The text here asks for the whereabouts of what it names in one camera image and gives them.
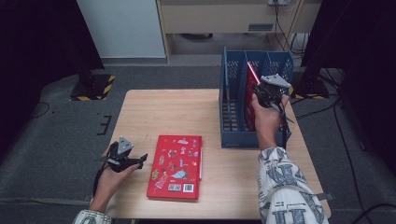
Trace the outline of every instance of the gray carpet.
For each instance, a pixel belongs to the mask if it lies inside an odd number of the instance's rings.
[[[81,201],[91,195],[102,151],[108,146],[125,93],[130,89],[214,89],[219,66],[108,67],[116,76],[103,101],[69,101],[78,77],[49,84],[32,119],[26,124],[5,162],[0,166],[0,198],[50,198]],[[304,100],[293,105],[297,116],[331,105],[335,97]],[[111,117],[106,134],[102,123]],[[337,116],[346,137],[365,208],[396,203],[396,177],[372,152],[360,149],[353,126],[340,107]],[[347,153],[332,109],[300,119],[309,153],[329,201],[331,223],[351,223],[361,214]],[[71,223],[84,206],[0,203],[0,223]],[[372,223],[394,223],[395,210],[370,213]],[[128,220],[117,220],[126,223]],[[140,220],[139,223],[166,223]],[[369,223],[363,219],[359,223]]]

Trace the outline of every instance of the red object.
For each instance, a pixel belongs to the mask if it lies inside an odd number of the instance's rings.
[[[253,85],[254,84],[259,85],[260,83],[261,83],[260,79],[257,76],[253,66],[251,65],[250,62],[247,62],[247,85],[245,89],[244,117],[247,128],[250,131],[256,131],[256,127],[254,125],[254,120],[255,120],[254,108],[251,105]]]
[[[147,196],[198,200],[201,160],[202,136],[160,135]]]

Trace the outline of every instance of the black and yellow tape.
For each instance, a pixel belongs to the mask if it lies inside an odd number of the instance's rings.
[[[74,97],[70,97],[71,101],[90,101],[90,100],[104,100],[106,99],[108,93],[110,92],[111,86],[113,85],[114,79],[116,76],[109,76],[108,81],[105,83],[104,87],[102,87],[103,92],[96,95],[78,95]]]
[[[329,94],[320,94],[320,93],[300,94],[300,93],[296,93],[292,86],[289,88],[289,96],[291,99],[327,99],[327,98],[329,98]]]

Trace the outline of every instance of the power outlet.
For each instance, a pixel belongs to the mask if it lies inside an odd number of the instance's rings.
[[[286,5],[290,5],[290,0],[268,0],[268,5],[286,6]]]

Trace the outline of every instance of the sleeve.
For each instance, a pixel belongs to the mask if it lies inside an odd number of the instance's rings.
[[[91,211],[91,210],[82,210],[80,211],[73,224],[82,224],[82,223],[91,223],[91,224],[111,224],[111,217],[106,216],[103,213]]]
[[[329,223],[318,197],[284,148],[263,150],[259,162],[257,182],[262,223]]]

